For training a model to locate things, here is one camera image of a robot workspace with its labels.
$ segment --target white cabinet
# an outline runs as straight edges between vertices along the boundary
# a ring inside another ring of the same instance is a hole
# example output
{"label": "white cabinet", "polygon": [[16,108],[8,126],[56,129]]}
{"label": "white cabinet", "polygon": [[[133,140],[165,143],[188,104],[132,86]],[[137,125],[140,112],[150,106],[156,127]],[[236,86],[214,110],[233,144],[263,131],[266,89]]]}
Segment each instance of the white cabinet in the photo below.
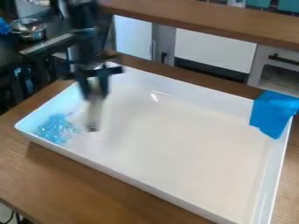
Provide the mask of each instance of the white cabinet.
{"label": "white cabinet", "polygon": [[150,22],[115,16],[116,51],[151,60],[152,25]]}
{"label": "white cabinet", "polygon": [[249,74],[256,44],[177,29],[175,56]]}
{"label": "white cabinet", "polygon": [[[151,60],[152,23],[115,16],[116,50]],[[256,44],[177,29],[175,57],[249,74]]]}

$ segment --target white plastic tray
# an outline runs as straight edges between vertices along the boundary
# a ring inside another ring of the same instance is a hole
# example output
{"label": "white plastic tray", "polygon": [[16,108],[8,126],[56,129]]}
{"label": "white plastic tray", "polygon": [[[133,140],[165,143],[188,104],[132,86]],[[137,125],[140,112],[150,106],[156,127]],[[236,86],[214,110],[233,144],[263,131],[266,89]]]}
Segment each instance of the white plastic tray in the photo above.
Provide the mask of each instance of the white plastic tray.
{"label": "white plastic tray", "polygon": [[100,132],[65,146],[35,136],[50,115],[87,102],[77,84],[15,127],[37,144],[217,223],[267,224],[290,123],[278,140],[248,125],[253,101],[126,68],[111,77]]}

